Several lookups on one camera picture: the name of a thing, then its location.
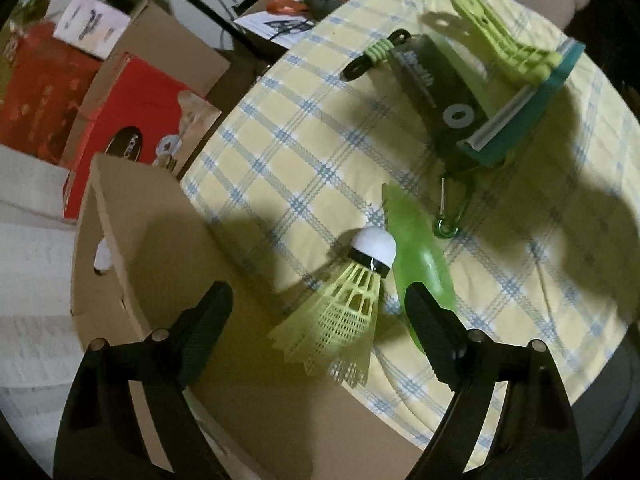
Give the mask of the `yellow-green plastic shuttlecock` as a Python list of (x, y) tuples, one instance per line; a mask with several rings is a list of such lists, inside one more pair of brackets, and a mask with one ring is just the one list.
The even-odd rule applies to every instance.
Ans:
[(382, 281), (396, 254), (396, 242), (386, 229), (358, 231), (340, 265), (269, 333), (273, 348), (308, 375), (326, 373), (350, 388), (365, 385)]

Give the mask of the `teal bar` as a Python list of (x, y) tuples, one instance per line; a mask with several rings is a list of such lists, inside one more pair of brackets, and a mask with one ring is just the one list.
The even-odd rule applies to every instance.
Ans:
[(521, 88), (485, 125), (459, 141), (459, 150), (483, 167), (503, 162), (539, 122), (584, 51), (585, 45), (581, 42), (574, 38), (565, 40), (558, 50), (561, 63), (547, 80), (537, 87), (528, 84)]

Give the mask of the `dark resistance band pouch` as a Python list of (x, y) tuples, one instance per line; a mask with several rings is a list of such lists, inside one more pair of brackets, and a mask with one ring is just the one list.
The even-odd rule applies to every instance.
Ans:
[(462, 174), (480, 166), (460, 143), (486, 124), (490, 110), (473, 92), (477, 79), (457, 52), (442, 36), (422, 34), (393, 48), (387, 61), (445, 170)]

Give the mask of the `lime green plastic clip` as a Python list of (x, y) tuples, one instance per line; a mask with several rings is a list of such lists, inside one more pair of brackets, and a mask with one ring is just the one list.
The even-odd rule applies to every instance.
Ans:
[(562, 55), (516, 40), (494, 9), (483, 0), (450, 0), (454, 10), (471, 24), (497, 58), (500, 70), (514, 84), (538, 86), (560, 66)]

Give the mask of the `open brown cardboard box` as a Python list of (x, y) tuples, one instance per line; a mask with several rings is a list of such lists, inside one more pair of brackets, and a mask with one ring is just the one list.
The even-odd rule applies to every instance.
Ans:
[(168, 171), (96, 155), (70, 293), (81, 341), (180, 340), (204, 434), (258, 478), (404, 478), (418, 448), (343, 387), (286, 364), (267, 339), (273, 307)]

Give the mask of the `red printed product box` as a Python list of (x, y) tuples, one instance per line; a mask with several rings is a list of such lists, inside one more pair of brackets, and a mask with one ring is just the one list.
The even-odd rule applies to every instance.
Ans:
[(132, 54), (119, 62), (105, 98), (89, 114), (63, 186), (64, 217), (79, 216), (95, 154), (157, 166), (178, 174), (221, 111)]

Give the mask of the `yellow blue plaid tablecloth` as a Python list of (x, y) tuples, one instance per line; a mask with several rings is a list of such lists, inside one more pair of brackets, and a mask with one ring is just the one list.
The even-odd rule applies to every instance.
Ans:
[[(564, 32), (514, 0), (483, 0), (518, 40)], [(398, 28), (457, 53), (484, 105), (515, 89), (450, 0), (352, 0), (274, 64), (198, 154), (181, 185), (277, 316), (318, 285), (350, 232), (384, 221), (382, 187), (437, 207), (442, 162), (386, 66), (341, 71)], [(544, 340), (573, 403), (585, 470), (639, 403), (639, 124), (582, 56), (536, 129), (482, 171), (459, 234), (442, 242), (460, 318), (509, 344)]]

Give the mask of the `red gift bag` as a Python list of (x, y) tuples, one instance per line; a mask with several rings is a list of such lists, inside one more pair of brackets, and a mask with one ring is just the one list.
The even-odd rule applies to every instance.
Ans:
[(43, 21), (13, 36), (1, 58), (1, 143), (58, 165), (102, 62), (53, 36)]

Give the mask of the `large brown cardboard box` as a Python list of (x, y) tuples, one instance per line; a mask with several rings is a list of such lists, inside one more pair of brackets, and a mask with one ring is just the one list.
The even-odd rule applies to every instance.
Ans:
[(70, 129), (60, 160), (62, 167), (68, 169), (72, 166), (89, 116), (111, 88), (120, 59), (125, 54), (142, 58), (171, 78), (186, 84), (200, 96), (207, 96), (230, 67), (230, 62), (218, 51), (209, 47), (160, 6), (146, 0), (140, 4), (134, 18), (91, 81)]

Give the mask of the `white pink small box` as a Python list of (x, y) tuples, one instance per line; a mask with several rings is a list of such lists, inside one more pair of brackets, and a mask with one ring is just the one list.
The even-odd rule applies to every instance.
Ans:
[(128, 14), (100, 0), (70, 0), (53, 37), (104, 61), (130, 21)]

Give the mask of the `white printed paper sheet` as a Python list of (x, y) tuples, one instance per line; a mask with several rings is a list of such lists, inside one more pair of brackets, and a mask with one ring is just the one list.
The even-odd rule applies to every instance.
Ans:
[(277, 15), (266, 11), (240, 16), (234, 22), (247, 32), (285, 49), (298, 44), (316, 24), (302, 16)]

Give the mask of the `orange handled scissors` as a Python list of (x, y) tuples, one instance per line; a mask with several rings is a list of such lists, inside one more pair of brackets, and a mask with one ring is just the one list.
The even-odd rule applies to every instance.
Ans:
[(266, 11), (274, 15), (297, 16), (307, 14), (309, 8), (305, 3), (297, 0), (269, 0)]

